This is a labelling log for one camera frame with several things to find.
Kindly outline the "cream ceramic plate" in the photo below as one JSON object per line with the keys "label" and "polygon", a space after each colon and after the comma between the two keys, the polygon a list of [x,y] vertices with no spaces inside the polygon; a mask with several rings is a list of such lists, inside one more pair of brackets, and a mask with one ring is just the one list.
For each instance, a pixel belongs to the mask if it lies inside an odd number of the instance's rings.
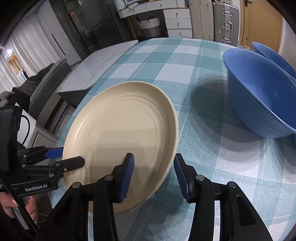
{"label": "cream ceramic plate", "polygon": [[94,183],[134,155],[126,198],[114,204],[122,214],[143,204],[162,185],[178,142],[178,118],[169,97],[140,81],[123,82],[96,95],[79,112],[65,140],[63,158],[81,156],[82,168],[64,175],[65,183]]}

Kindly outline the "blue bowl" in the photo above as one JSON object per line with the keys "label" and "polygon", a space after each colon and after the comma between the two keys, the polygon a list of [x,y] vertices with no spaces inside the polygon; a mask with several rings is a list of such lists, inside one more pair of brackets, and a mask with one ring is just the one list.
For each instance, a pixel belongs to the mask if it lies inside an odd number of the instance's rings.
{"label": "blue bowl", "polygon": [[259,42],[252,42],[252,47],[254,52],[266,57],[270,61],[273,61],[278,67],[280,67],[284,72],[286,72],[287,75],[293,81],[295,81],[295,78],[296,78],[295,68],[293,68],[293,66],[291,66],[288,63],[288,61],[285,60],[285,58],[281,57],[280,54],[278,54],[273,49]]}
{"label": "blue bowl", "polygon": [[241,121],[264,138],[295,133],[295,84],[281,68],[253,51],[233,48],[223,55],[228,90]]}

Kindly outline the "teal plaid tablecloth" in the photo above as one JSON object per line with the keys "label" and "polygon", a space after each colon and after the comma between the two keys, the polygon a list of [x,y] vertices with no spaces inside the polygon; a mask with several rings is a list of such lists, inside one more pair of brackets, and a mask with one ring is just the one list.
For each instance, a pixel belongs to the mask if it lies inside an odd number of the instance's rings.
{"label": "teal plaid tablecloth", "polygon": [[81,109],[101,91],[126,81],[146,81],[170,97],[178,114],[177,151],[213,182],[236,182],[274,240],[295,225],[295,140],[262,138],[237,117],[222,57],[228,45],[157,38],[138,43],[89,90]]}

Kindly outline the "woven laundry basket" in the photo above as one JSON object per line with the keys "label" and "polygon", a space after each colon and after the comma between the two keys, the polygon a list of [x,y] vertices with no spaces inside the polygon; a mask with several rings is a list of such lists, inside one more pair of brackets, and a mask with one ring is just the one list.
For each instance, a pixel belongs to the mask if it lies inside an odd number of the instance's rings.
{"label": "woven laundry basket", "polygon": [[144,39],[159,37],[163,33],[160,19],[153,16],[147,20],[139,19],[137,21],[137,27],[142,34],[141,37]]}

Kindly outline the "white drawer cabinet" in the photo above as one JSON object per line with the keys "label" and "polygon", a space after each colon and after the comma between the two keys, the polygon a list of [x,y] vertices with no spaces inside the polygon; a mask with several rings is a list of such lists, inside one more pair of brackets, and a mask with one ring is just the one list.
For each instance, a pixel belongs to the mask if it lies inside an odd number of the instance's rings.
{"label": "white drawer cabinet", "polygon": [[164,9],[169,38],[192,38],[192,23],[189,8]]}

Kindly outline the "silver suitcase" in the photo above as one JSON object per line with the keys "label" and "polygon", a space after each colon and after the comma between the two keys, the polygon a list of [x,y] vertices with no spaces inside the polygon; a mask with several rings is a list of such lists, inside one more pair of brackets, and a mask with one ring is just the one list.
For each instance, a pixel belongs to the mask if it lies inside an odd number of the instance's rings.
{"label": "silver suitcase", "polygon": [[239,36],[239,8],[232,4],[213,2],[214,41],[237,46]]}

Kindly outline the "yellow wooden door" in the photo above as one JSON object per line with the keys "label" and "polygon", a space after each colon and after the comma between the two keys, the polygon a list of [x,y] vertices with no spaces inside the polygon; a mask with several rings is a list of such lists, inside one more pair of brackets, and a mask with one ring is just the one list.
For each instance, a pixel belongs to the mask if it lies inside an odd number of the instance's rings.
{"label": "yellow wooden door", "polygon": [[259,42],[278,51],[282,36],[282,16],[265,0],[240,1],[240,43]]}

